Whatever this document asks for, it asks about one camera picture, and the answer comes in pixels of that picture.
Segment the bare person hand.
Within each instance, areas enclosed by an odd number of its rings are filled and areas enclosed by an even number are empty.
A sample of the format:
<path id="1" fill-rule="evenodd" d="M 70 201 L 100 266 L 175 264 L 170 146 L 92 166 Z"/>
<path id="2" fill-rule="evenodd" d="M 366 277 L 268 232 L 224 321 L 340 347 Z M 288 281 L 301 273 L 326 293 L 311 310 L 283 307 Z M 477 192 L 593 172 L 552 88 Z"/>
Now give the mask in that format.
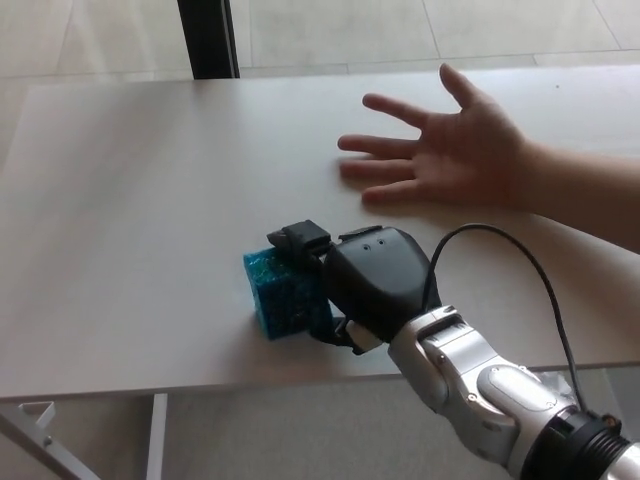
<path id="1" fill-rule="evenodd" d="M 363 105 L 416 128 L 416 140 L 344 135 L 357 158 L 340 163 L 346 180 L 367 182 L 369 205 L 439 202 L 521 209 L 527 204 L 530 143 L 502 108 L 462 73 L 441 65 L 442 85 L 459 105 L 438 113 L 377 94 Z"/>

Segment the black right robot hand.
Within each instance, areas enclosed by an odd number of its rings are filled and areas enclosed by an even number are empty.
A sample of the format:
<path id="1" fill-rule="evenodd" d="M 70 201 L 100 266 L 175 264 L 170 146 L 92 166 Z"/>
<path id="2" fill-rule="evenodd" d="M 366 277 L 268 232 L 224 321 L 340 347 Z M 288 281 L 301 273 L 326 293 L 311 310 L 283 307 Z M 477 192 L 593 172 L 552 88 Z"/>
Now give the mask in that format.
<path id="1" fill-rule="evenodd" d="M 380 225 L 342 234 L 305 220 L 267 235 L 275 253 L 318 288 L 304 296 L 314 306 L 307 331 L 356 355 L 370 349 L 347 331 L 351 323 L 383 343 L 414 318 L 442 306 L 431 261 L 408 233 Z"/>

